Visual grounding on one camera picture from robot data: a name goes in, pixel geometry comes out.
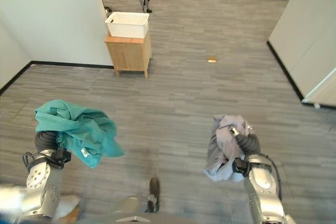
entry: wooden cabinet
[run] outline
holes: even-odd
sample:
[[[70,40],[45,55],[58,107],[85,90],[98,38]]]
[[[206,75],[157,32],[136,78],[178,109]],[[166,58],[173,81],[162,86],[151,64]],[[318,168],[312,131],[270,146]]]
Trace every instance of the wooden cabinet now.
[[[119,71],[125,70],[144,71],[145,78],[148,77],[147,68],[152,56],[150,32],[144,39],[111,37],[109,34],[105,43],[117,76]]]

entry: small orange object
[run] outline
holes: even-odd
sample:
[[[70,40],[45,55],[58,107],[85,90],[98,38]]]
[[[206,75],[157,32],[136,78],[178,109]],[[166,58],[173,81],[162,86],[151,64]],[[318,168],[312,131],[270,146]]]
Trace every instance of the small orange object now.
[[[216,57],[211,57],[211,56],[209,56],[209,57],[207,58],[207,61],[208,61],[208,63],[216,63],[216,62],[217,62],[217,58],[216,58]]]

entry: gray carpet floor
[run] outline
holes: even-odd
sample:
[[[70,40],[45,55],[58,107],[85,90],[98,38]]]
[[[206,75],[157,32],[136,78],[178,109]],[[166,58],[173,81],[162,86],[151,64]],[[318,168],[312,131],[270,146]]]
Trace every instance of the gray carpet floor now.
[[[104,0],[140,12],[138,0]],[[153,58],[140,72],[31,66],[2,95],[0,179],[23,185],[20,155],[33,151],[34,109],[51,99],[101,109],[126,151],[96,169],[73,157],[64,193],[81,218],[107,214],[120,199],[161,180],[161,210],[197,223],[252,223],[243,185],[202,172],[214,114],[241,114],[279,166],[285,211],[297,223],[335,220],[336,113],[302,106],[266,46],[284,0],[151,0]],[[207,63],[207,57],[217,63]]]

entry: black cable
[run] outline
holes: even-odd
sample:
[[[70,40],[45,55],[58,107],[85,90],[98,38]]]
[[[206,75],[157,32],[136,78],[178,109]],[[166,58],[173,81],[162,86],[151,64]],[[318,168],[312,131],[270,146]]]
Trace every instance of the black cable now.
[[[63,168],[64,167],[64,163],[60,160],[54,159],[52,157],[49,157],[48,155],[44,154],[44,153],[35,153],[32,154],[30,152],[26,152],[25,154],[22,155],[22,161],[24,163],[24,165],[26,166],[26,169],[30,170],[31,167],[29,167],[29,164],[33,161],[36,161],[37,159],[35,158],[36,155],[39,156],[43,156],[45,158],[45,161],[47,161],[47,163],[55,168]]]

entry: towel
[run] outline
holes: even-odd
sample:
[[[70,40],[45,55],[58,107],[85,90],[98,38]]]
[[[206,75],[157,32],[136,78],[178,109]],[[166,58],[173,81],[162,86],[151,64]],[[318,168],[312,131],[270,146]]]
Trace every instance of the towel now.
[[[96,109],[52,100],[35,110],[39,131],[58,131],[56,142],[60,148],[71,150],[85,164],[95,168],[103,156],[124,155],[114,140],[117,134],[115,123]]]
[[[204,169],[205,175],[212,181],[239,182],[244,178],[242,174],[233,172],[233,161],[236,157],[244,159],[244,153],[230,132],[230,126],[234,126],[243,135],[249,134],[248,124],[242,116],[214,116],[214,128],[208,145],[208,158]]]

